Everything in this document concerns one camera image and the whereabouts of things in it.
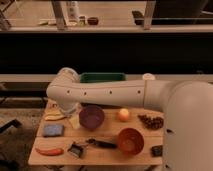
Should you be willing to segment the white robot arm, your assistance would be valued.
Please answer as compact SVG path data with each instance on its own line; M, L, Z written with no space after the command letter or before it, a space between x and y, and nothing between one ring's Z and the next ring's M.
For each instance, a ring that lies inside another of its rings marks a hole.
M142 79L81 83L75 70L63 68L46 93L65 113L77 102L162 112L163 171L213 171L213 84Z

